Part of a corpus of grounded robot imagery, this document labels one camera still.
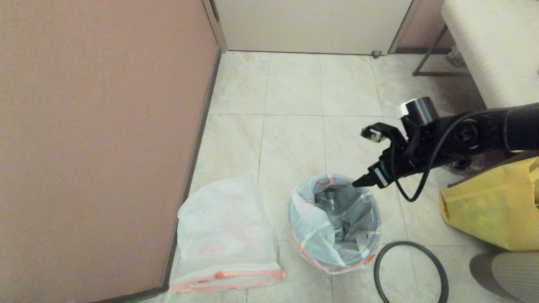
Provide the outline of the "yellow fabric bag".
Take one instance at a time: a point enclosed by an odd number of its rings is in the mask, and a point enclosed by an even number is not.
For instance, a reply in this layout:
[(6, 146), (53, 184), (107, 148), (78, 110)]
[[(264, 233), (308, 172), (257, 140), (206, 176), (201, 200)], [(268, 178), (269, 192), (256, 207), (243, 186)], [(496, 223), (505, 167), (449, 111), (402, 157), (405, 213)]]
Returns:
[(509, 251), (539, 250), (539, 157), (495, 167), (440, 197), (449, 226)]

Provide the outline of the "white plastic bag liner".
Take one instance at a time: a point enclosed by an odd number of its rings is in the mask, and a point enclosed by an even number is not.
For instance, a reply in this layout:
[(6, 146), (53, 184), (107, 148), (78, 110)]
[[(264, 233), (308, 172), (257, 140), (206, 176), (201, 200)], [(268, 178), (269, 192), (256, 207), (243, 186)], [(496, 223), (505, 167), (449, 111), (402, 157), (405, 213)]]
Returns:
[(254, 171), (203, 186), (180, 207), (173, 293), (264, 287), (285, 278)]

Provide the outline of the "clear plastic bottle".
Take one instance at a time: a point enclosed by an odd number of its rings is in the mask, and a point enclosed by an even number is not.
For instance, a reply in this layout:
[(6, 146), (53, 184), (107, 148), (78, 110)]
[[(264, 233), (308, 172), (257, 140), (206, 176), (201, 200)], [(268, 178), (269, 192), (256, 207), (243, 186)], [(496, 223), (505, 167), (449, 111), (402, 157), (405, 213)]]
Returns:
[(336, 201), (336, 190), (329, 188), (325, 191), (326, 201), (324, 209), (334, 228), (335, 243), (341, 243), (344, 240), (344, 223), (339, 218), (339, 207)]

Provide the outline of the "small clear plastic wrapper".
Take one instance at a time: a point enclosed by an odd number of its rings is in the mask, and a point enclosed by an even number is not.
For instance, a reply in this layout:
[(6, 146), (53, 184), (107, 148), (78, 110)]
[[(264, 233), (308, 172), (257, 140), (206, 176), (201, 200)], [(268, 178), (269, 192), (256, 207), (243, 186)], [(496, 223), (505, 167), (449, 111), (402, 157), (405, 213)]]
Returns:
[(464, 67), (466, 65), (461, 51), (456, 44), (453, 45), (450, 52), (446, 54), (446, 59), (456, 67)]

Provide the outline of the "grey ribbed round pad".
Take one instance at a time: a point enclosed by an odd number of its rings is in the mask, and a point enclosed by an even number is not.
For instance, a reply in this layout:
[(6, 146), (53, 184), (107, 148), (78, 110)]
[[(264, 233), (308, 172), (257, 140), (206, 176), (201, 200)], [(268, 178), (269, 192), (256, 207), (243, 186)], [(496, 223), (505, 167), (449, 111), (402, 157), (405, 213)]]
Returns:
[(539, 303), (539, 251), (476, 255), (470, 273), (487, 291), (523, 303)]

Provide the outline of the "white door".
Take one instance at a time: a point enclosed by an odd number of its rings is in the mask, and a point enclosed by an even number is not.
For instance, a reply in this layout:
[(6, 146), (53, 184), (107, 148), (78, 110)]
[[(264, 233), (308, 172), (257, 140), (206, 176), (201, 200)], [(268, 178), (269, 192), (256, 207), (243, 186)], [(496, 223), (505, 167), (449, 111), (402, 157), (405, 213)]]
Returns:
[(229, 50), (387, 54), (412, 0), (215, 0)]

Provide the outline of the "dark grey baseboard strip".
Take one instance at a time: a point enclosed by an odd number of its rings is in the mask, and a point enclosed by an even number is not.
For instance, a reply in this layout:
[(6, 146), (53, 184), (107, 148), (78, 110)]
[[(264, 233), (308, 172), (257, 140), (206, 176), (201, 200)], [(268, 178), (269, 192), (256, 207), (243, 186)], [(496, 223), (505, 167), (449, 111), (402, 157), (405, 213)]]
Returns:
[[(181, 198), (179, 200), (179, 205), (177, 207), (177, 210), (181, 208), (181, 206), (187, 200), (190, 194), (192, 179), (194, 178), (194, 173), (196, 170), (196, 162), (198, 159), (198, 155), (200, 153), (200, 146), (202, 143), (203, 133), (204, 133), (206, 121), (208, 118), (208, 112), (209, 112), (211, 100), (213, 97), (214, 86), (217, 80), (219, 65), (221, 63), (221, 58), (224, 52), (225, 50), (223, 50), (223, 48), (218, 48), (215, 58), (214, 58), (213, 70), (211, 73), (210, 82), (208, 83), (208, 87), (206, 90), (205, 99), (204, 99), (204, 103), (202, 107), (202, 113), (200, 116), (200, 124), (198, 126), (197, 134), (195, 137), (195, 145), (194, 145), (194, 148), (192, 148), (190, 161), (188, 162), (189, 166), (187, 167), (188, 168), (187, 178), (185, 179), (183, 193), (181, 194)], [(169, 251), (165, 259), (165, 263), (164, 263), (162, 274), (160, 276), (160, 282), (158, 284), (158, 287), (149, 288), (147, 290), (140, 291), (140, 292), (133, 292), (127, 295), (121, 295), (119, 297), (95, 300), (89, 303), (140, 303), (144, 300), (151, 299), (151, 298), (157, 297), (158, 295), (166, 293), (170, 289), (170, 279), (173, 272), (174, 257), (176, 255), (176, 249), (177, 249), (177, 226), (179, 224), (179, 219), (177, 217), (175, 217), (174, 219), (175, 219), (175, 225), (173, 228), (173, 234), (170, 238)]]

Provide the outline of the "dark metal table frame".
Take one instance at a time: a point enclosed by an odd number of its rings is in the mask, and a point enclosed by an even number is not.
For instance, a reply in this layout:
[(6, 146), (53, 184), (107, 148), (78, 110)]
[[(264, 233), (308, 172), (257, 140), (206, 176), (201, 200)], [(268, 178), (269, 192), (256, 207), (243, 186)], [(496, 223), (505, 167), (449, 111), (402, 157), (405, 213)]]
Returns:
[(435, 42), (428, 48), (428, 50), (424, 54), (424, 57), (419, 62), (415, 70), (412, 72), (413, 76), (415, 77), (470, 77), (471, 76), (469, 72), (424, 72), (422, 71), (423, 66), (429, 59), (430, 55), (433, 54), (433, 51), (435, 50), (439, 42), (442, 40), (447, 30), (448, 30), (448, 27), (446, 24), (444, 24), (441, 31), (437, 35)]

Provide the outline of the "grey door frame post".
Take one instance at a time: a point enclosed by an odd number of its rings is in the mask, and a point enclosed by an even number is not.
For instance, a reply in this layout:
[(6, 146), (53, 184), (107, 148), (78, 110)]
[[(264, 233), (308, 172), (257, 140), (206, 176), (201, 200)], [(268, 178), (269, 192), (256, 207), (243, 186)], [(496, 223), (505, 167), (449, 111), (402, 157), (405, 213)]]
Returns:
[(423, 0), (412, 0), (387, 54), (396, 53), (397, 48), (399, 47), (402, 39), (404, 38), (406, 30), (410, 26), (410, 23), (412, 23), (414, 16), (416, 15), (416, 12), (422, 2)]
[(202, 0), (202, 2), (208, 16), (208, 21), (210, 22), (217, 45), (222, 53), (226, 53), (229, 48), (227, 46), (227, 41), (225, 39), (223, 27), (221, 25), (221, 19), (219, 17), (215, 0)]

